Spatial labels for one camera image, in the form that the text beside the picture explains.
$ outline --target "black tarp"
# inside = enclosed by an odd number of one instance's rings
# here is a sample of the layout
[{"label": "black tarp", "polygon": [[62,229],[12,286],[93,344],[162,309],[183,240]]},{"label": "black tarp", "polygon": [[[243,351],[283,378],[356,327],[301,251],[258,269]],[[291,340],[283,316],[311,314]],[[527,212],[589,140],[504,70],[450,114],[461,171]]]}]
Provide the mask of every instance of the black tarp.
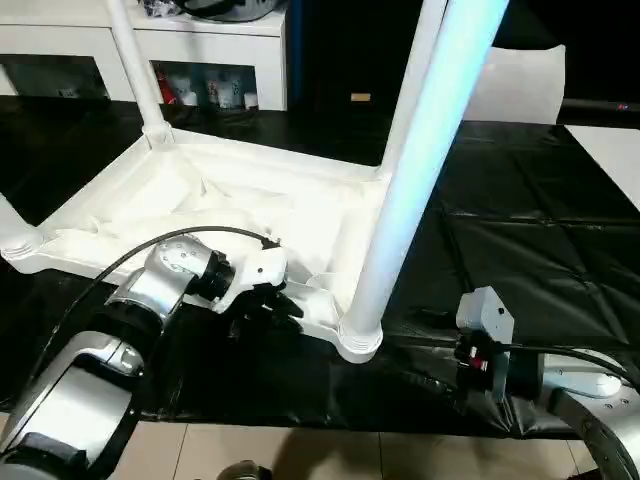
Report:
[{"label": "black tarp", "polygon": [[[366,164],[380,162],[390,119],[169,109],[180,128]],[[0,188],[33,223],[139,136],[136,106],[0,99]],[[460,296],[491,285],[522,343],[640,345],[640,214],[560,126],[464,123],[424,214],[372,361],[263,324],[229,338],[233,318],[185,306],[154,361],[146,418],[513,437],[571,437],[531,403],[471,395],[462,415],[431,378],[451,379]],[[64,309],[87,280],[15,272],[0,262],[0,408],[8,410]],[[112,287],[57,331],[51,357]],[[640,356],[620,357],[627,366]]]}]

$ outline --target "small object on shelf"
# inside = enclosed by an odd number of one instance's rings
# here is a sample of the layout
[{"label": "small object on shelf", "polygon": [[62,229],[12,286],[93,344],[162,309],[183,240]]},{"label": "small object on shelf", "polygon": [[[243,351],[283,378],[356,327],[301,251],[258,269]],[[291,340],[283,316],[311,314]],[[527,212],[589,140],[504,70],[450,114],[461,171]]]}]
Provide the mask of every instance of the small object on shelf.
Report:
[{"label": "small object on shelf", "polygon": [[158,79],[158,86],[160,87],[160,93],[162,94],[162,101],[170,105],[178,103],[178,97],[176,97],[171,90],[171,86],[167,80],[167,74],[159,68],[155,69],[156,78]]},{"label": "small object on shelf", "polygon": [[242,108],[242,80],[237,73],[221,72],[218,80],[218,105],[222,109]]},{"label": "small object on shelf", "polygon": [[183,105],[198,105],[198,95],[193,91],[191,77],[181,75],[169,75],[169,85],[180,98]]},{"label": "small object on shelf", "polygon": [[218,22],[251,22],[264,17],[281,0],[175,0],[190,15]]},{"label": "small object on shelf", "polygon": [[173,0],[138,0],[148,17],[174,17],[182,10]]},{"label": "small object on shelf", "polygon": [[259,110],[258,94],[256,92],[247,92],[244,94],[244,108],[247,110]]}]

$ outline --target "white shelf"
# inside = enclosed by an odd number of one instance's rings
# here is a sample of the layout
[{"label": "white shelf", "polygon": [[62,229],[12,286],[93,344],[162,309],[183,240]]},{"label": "white shelf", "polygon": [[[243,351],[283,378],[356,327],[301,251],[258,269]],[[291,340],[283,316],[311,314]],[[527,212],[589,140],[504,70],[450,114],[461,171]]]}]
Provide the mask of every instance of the white shelf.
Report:
[{"label": "white shelf", "polygon": [[[149,18],[142,6],[129,1],[129,18],[136,30],[220,33],[280,37],[286,4],[254,22],[219,23],[183,14],[172,18]],[[11,0],[0,6],[0,25],[47,25],[64,27],[110,27],[102,0]]]}]

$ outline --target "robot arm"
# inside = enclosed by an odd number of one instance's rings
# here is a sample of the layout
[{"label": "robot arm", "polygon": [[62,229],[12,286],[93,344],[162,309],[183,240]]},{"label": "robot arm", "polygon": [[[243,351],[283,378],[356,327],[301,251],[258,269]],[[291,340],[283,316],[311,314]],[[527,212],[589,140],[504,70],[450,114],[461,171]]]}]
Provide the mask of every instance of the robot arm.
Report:
[{"label": "robot arm", "polygon": [[[456,350],[457,387],[489,390],[498,401],[505,392],[535,401],[578,434],[603,478],[640,479],[640,395],[632,386],[611,369],[570,356],[535,353],[541,349],[532,349],[524,364],[514,362],[513,352],[501,347],[511,343],[514,319],[491,287],[463,296],[456,323],[462,330]],[[577,352],[622,369],[599,352]]]},{"label": "robot arm", "polygon": [[154,346],[185,294],[224,312],[257,285],[283,286],[282,248],[225,255],[179,236],[154,247],[19,402],[0,440],[0,478],[107,478],[140,414]]}]

